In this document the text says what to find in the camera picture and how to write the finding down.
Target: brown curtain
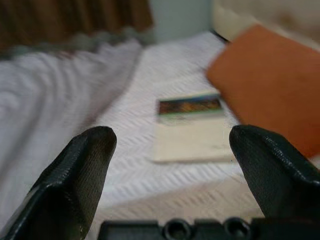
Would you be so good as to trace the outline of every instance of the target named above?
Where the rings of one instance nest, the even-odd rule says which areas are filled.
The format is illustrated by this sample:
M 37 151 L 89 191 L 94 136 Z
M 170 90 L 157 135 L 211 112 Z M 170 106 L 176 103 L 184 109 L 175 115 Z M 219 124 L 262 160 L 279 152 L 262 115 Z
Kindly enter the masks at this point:
M 0 0 L 0 49 L 125 26 L 141 32 L 152 23 L 148 0 Z

